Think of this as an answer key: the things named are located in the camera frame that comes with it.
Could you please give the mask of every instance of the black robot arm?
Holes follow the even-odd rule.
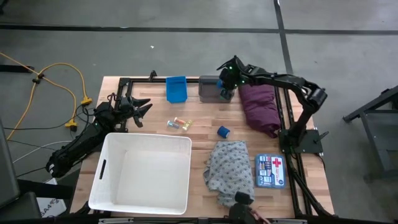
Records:
[[[45,168],[52,177],[64,176],[76,163],[94,152],[94,148],[104,141],[107,134],[118,131],[115,125],[133,118],[135,124],[139,128],[142,127],[140,119],[152,106],[144,104],[150,99],[137,100],[131,96],[115,98],[115,101],[119,102],[118,107],[113,108],[112,98],[114,95],[108,97],[108,102],[98,105],[94,110],[94,121],[79,136],[51,155]]]
[[[303,106],[303,113],[300,115],[288,130],[286,140],[292,147],[297,147],[306,131],[306,124],[311,116],[319,110],[327,94],[325,89],[317,84],[308,82],[304,78],[288,74],[270,73],[260,67],[244,65],[235,55],[231,60],[225,62],[217,70],[220,70],[220,80],[224,90],[221,96],[231,98],[231,90],[240,85],[272,85],[292,90],[298,102]]]

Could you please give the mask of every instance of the gray patterned cloth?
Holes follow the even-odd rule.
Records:
[[[250,159],[244,141],[218,142],[207,160],[203,177],[209,190],[219,192],[217,199],[221,205],[234,205],[237,191],[254,200]]]

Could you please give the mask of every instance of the white plastic bin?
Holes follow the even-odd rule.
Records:
[[[183,214],[191,150],[192,141],[187,137],[108,134],[88,205],[114,212]]]

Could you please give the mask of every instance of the blue bin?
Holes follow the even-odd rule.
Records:
[[[166,99],[170,103],[184,103],[188,98],[187,78],[166,78]]]

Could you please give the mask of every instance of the cable plug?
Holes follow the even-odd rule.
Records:
[[[71,131],[77,131],[77,123],[74,119],[71,119],[68,123],[65,124],[65,127],[70,128]]]
[[[90,97],[85,96],[83,98],[83,100],[80,102],[82,105],[89,105],[90,103],[93,102],[93,99],[91,99]]]

